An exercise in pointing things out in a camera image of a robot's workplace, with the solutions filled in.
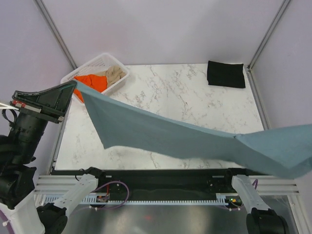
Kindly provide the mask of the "blue t shirt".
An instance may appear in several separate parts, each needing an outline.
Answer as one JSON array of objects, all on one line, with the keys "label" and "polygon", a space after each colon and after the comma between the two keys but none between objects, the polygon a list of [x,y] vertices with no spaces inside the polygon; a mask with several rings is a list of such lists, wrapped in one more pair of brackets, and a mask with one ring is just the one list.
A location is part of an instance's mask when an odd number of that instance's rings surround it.
[{"label": "blue t shirt", "polygon": [[126,146],[185,159],[234,162],[267,175],[298,178],[312,170],[312,127],[231,134],[165,118],[77,84],[105,148]]}]

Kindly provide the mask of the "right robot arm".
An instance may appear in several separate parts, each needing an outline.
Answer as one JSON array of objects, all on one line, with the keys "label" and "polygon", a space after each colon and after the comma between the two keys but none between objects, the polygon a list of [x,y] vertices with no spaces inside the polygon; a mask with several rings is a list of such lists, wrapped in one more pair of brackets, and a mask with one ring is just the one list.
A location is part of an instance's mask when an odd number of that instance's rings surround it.
[{"label": "right robot arm", "polygon": [[246,226],[250,234],[288,234],[289,226],[260,197],[251,183],[246,169],[230,168],[223,179],[223,186],[229,192],[236,191],[246,211]]}]

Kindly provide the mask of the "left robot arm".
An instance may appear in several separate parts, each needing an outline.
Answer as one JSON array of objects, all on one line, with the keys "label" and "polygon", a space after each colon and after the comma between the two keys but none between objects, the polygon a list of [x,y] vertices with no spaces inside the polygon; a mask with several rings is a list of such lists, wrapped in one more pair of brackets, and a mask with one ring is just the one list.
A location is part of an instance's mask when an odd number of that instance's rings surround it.
[{"label": "left robot arm", "polygon": [[10,133],[0,138],[0,210],[16,234],[60,234],[76,206],[92,191],[107,186],[102,170],[91,167],[61,198],[35,205],[35,167],[29,167],[48,122],[60,123],[77,86],[69,81],[39,92],[15,91],[2,102],[2,116],[13,114]]}]

